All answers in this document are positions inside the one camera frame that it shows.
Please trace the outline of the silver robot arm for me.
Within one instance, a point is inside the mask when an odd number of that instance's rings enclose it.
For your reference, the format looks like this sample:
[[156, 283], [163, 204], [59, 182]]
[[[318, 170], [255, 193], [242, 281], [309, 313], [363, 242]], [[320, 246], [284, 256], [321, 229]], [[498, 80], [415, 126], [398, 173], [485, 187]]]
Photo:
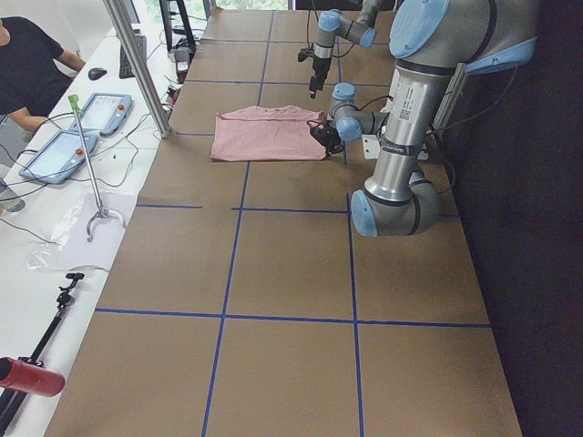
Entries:
[[458, 65], [480, 75], [525, 64], [536, 46], [539, 10], [538, 1], [405, 1], [389, 37], [396, 80], [390, 111], [359, 111], [354, 86], [335, 86], [329, 114], [340, 138], [380, 135], [374, 172], [351, 199], [360, 235], [414, 235], [435, 223], [439, 195], [417, 157], [450, 80]]
[[338, 37], [363, 48], [370, 48], [376, 38], [375, 22], [381, 9], [377, 0], [363, 1], [356, 19], [343, 15], [340, 10], [328, 10], [320, 14], [315, 41], [303, 48], [298, 61], [312, 60], [313, 74], [309, 83], [310, 98], [315, 99], [323, 90], [333, 58], [333, 50]]

